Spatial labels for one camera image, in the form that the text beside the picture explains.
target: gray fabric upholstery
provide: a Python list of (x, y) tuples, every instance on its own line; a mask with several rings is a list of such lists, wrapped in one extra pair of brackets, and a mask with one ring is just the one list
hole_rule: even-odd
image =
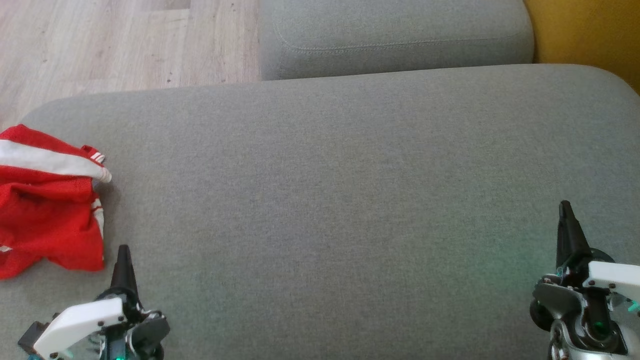
[(107, 156), (107, 270), (0, 282), (0, 354), (131, 246), (171, 359), (541, 359), (557, 205), (640, 264), (640, 98), (576, 65), (93, 95), (28, 126)]
[(530, 63), (520, 0), (262, 0), (262, 78)]

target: red cloth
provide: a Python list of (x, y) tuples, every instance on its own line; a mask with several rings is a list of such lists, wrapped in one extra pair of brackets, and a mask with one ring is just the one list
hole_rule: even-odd
[(0, 133), (0, 279), (42, 258), (69, 270), (104, 268), (102, 206), (93, 182), (109, 182), (104, 155), (24, 125)]

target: green led light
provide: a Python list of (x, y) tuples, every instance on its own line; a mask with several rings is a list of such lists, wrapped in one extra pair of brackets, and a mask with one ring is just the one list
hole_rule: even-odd
[(600, 334), (606, 335), (609, 333), (609, 331), (607, 331), (607, 328), (604, 326), (603, 322), (595, 322), (593, 324), (593, 327), (595, 328), (595, 330), (597, 332), (599, 332)]

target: wooden floor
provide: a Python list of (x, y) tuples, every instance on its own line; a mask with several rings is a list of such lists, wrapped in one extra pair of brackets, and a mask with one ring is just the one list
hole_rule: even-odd
[(0, 0), (0, 127), (80, 94), (257, 81), (258, 0)]

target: robotic arm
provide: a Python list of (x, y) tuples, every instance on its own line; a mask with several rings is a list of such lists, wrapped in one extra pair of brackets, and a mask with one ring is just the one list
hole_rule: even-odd
[(636, 334), (609, 316), (615, 306), (640, 300), (640, 266), (616, 264), (590, 248), (568, 201), (559, 215), (557, 273), (538, 281), (529, 307), (534, 323), (550, 332), (548, 358), (640, 359)]
[(66, 308), (51, 323), (34, 322), (18, 345), (30, 359), (63, 360), (87, 336), (100, 337), (100, 360), (163, 360), (160, 341), (169, 333), (160, 311), (146, 311), (138, 298), (129, 247), (121, 245), (111, 287), (95, 301)]

